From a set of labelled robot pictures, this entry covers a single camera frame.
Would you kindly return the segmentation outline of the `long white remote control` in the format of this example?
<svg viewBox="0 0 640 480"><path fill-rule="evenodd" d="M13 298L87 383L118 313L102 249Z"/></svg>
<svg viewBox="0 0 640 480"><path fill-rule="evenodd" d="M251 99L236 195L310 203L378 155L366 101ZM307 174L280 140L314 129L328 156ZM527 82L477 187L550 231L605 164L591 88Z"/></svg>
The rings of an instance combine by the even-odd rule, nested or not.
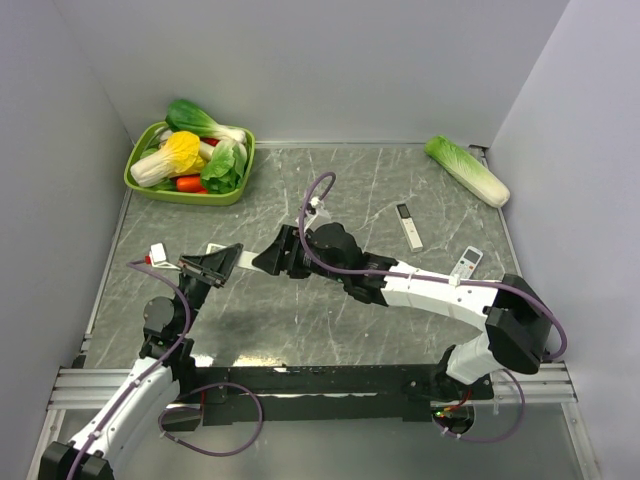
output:
<svg viewBox="0 0 640 480"><path fill-rule="evenodd" d="M214 253L226 248L226 245L209 243L206 248L206 253ZM258 256L257 253L252 251L243 250L240 254L236 267L244 270L259 271L259 268L253 265L253 260Z"/></svg>

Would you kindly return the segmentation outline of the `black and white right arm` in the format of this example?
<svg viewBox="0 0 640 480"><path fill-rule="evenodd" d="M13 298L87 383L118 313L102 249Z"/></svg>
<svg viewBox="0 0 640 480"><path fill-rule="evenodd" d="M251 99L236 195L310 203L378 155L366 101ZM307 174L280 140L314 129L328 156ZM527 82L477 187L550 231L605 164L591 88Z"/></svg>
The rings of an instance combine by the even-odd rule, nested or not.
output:
<svg viewBox="0 0 640 480"><path fill-rule="evenodd" d="M420 270L363 251L339 223L305 234L284 225L252 264L272 276L329 278L361 303L423 310L475 327L478 335L449 347L438 366L437 387L448 398L459 398L472 383L496 370L533 375L545 355L551 319L518 275L463 281Z"/></svg>

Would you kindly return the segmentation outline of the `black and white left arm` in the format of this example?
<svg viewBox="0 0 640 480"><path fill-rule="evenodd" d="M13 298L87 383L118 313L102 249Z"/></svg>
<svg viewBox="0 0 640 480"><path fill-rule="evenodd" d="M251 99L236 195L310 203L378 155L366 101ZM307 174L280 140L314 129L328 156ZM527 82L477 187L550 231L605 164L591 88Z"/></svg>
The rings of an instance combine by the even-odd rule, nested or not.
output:
<svg viewBox="0 0 640 480"><path fill-rule="evenodd" d="M173 401L192 398L198 387L194 342L187 338L212 288L228 281L244 246L232 244L205 255L182 255L173 282L145 266L128 266L170 288L144 310L144 341L127 377L101 410L63 443L51 442L41 455L39 479L114 479L137 448L151 421Z"/></svg>

